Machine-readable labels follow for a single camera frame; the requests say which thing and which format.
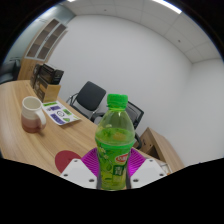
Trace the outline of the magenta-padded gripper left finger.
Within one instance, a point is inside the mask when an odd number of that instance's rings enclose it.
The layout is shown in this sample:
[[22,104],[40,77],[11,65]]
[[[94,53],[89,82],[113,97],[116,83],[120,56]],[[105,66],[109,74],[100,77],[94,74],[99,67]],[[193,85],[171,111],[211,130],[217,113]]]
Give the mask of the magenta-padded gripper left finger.
[[59,153],[60,177],[81,187],[89,189],[100,188],[100,165],[97,149],[93,148],[83,157],[64,150]]

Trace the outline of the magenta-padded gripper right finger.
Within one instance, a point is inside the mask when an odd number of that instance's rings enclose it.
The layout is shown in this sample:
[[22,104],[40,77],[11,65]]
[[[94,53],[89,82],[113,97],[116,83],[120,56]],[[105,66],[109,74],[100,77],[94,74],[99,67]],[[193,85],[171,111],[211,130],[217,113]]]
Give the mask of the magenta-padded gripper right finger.
[[131,149],[127,162],[126,187],[136,189],[166,176],[154,159],[146,159],[137,150]]

